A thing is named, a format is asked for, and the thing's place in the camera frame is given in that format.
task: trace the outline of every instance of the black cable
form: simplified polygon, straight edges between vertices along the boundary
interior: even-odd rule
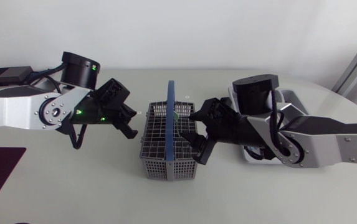
[[[259,155],[259,154],[255,153],[255,152],[251,151],[251,150],[249,149],[249,147],[244,146],[243,148],[246,150],[246,152],[249,154],[249,156],[251,156],[253,159],[256,159],[256,160],[262,160],[262,159],[264,159],[264,156],[263,156],[263,155]]]
[[[282,147],[280,145],[280,141],[278,138],[278,130],[277,130],[277,102],[275,100],[275,92],[271,91],[272,98],[272,112],[270,116],[270,137],[272,144],[282,153]]]
[[[48,75],[45,76],[44,78],[50,80],[50,81],[52,82],[52,84],[54,84],[54,86],[55,86],[55,88],[56,88],[56,91],[58,91],[58,93],[62,93],[62,92],[60,91],[59,84],[58,84],[53,78],[51,78],[51,77],[48,76]]]
[[[280,118],[279,118],[278,125],[277,125],[277,128],[279,129],[280,125],[283,122],[283,119],[284,119],[285,115],[284,115],[284,113],[282,111],[278,111],[278,114],[280,114]]]
[[[57,73],[57,72],[61,71],[62,69],[64,69],[66,67],[66,65],[67,65],[66,63],[62,63],[58,67],[53,68],[53,69],[48,69],[48,70],[44,70],[41,72],[34,72],[34,73],[32,73],[32,76],[26,80],[26,83],[31,84],[32,82],[34,82],[34,80],[37,80],[39,78],[44,78],[48,75]]]

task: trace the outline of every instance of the table surface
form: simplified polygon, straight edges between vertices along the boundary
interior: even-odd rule
[[[247,164],[238,146],[218,143],[196,178],[149,180],[139,159],[150,102],[228,96],[237,79],[256,70],[103,70],[98,87],[116,78],[126,104],[142,111],[126,139],[112,125],[91,125],[76,151],[57,131],[0,128],[0,146],[26,147],[0,191],[0,223],[357,223],[357,164],[319,169]],[[280,76],[314,116],[357,123],[357,106],[313,83]],[[198,131],[205,134],[204,125]]]

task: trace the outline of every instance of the white wall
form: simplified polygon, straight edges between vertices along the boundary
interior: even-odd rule
[[[0,1],[0,67],[261,68],[331,88],[357,53],[357,1]]]

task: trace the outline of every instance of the blue handle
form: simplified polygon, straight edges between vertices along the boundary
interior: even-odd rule
[[[166,107],[166,160],[174,161],[174,81],[168,82]]]

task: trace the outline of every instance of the gray plastic basket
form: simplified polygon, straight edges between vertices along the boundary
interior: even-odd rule
[[[166,108],[167,101],[149,104],[142,137],[140,158],[149,179],[194,179],[198,164],[193,160],[194,150],[179,132],[196,132],[196,123],[188,118],[194,112],[193,103],[174,102],[179,119],[174,122],[174,160],[166,160]]]

